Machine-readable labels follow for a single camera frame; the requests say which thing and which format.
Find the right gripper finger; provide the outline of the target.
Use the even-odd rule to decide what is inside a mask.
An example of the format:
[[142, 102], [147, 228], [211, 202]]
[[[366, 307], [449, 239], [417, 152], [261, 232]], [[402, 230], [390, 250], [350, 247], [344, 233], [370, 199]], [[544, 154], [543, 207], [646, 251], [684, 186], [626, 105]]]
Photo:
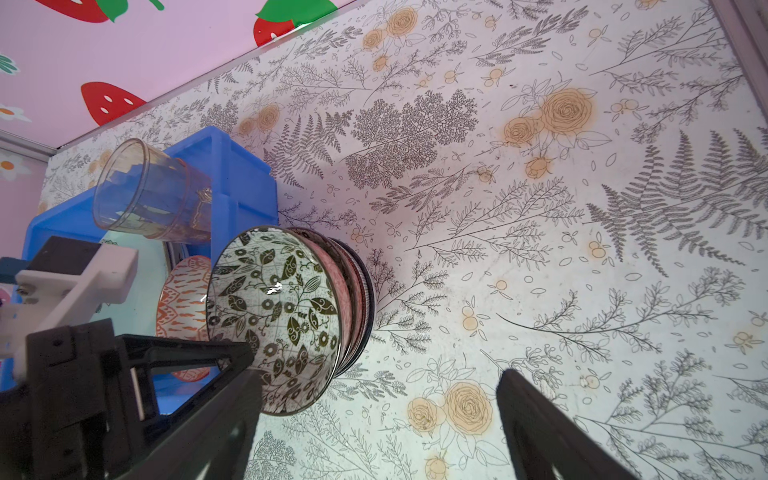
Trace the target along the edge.
[[496, 389], [503, 431], [518, 479], [633, 479], [514, 369]]

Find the orange patterned bowl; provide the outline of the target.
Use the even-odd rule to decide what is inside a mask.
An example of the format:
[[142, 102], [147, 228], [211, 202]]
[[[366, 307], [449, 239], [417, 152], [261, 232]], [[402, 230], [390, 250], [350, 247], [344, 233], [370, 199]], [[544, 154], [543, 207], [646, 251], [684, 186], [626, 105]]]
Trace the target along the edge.
[[179, 262], [165, 280], [156, 310], [156, 335], [208, 341], [206, 299], [211, 260], [191, 256]]

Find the black leaf pattern bowl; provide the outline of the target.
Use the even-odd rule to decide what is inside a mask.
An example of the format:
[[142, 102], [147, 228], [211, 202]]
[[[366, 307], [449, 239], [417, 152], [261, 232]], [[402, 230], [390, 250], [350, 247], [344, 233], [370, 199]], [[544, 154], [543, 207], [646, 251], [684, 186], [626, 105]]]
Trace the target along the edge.
[[322, 396], [349, 346], [351, 320], [339, 260], [314, 234], [255, 227], [212, 266], [208, 335], [250, 346], [266, 414], [293, 415]]

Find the blue plastic bin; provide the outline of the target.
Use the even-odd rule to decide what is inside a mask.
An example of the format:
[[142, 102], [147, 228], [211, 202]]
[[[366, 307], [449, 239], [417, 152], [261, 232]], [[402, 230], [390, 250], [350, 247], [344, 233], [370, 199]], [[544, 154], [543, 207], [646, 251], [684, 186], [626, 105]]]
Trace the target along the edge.
[[[238, 234], [252, 227], [277, 223], [277, 184], [269, 166], [223, 131], [207, 127], [162, 152], [184, 160], [210, 178], [212, 223], [211, 240], [205, 244], [157, 241], [164, 245], [185, 245], [192, 253], [216, 259]], [[31, 221], [23, 257], [3, 258], [1, 261], [3, 283], [13, 285], [16, 290], [15, 274], [34, 258], [52, 236], [102, 243], [104, 235], [111, 230], [104, 230], [94, 222], [92, 203], [95, 187]], [[12, 370], [13, 361], [1, 358], [3, 389], [18, 384], [12, 378]]]

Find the pink clear glass cup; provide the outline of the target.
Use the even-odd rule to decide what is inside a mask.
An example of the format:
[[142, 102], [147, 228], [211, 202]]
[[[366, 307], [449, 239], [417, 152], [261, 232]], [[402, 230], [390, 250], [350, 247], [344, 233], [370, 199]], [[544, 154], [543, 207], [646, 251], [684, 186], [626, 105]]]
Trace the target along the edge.
[[211, 240], [210, 178], [184, 160], [131, 138], [111, 154], [97, 181], [95, 224], [151, 240], [205, 244]]

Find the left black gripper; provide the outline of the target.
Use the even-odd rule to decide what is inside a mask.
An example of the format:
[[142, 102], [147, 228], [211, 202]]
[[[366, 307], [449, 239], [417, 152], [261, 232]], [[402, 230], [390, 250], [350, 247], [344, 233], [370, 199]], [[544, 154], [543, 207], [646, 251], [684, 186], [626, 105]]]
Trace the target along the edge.
[[[262, 408], [244, 342], [115, 335], [109, 321], [26, 339], [27, 375], [1, 394], [4, 479], [241, 479]], [[170, 414], [154, 372], [221, 367]]]

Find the pale green flower plate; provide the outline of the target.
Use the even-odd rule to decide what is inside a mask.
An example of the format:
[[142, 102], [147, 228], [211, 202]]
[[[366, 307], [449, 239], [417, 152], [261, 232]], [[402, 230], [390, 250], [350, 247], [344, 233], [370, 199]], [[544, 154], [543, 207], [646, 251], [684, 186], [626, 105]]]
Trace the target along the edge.
[[170, 273], [164, 244], [141, 235], [113, 231], [107, 232], [101, 242], [136, 249], [138, 269], [126, 300], [121, 304], [102, 304], [91, 322], [111, 319], [116, 335], [154, 336], [158, 301]]

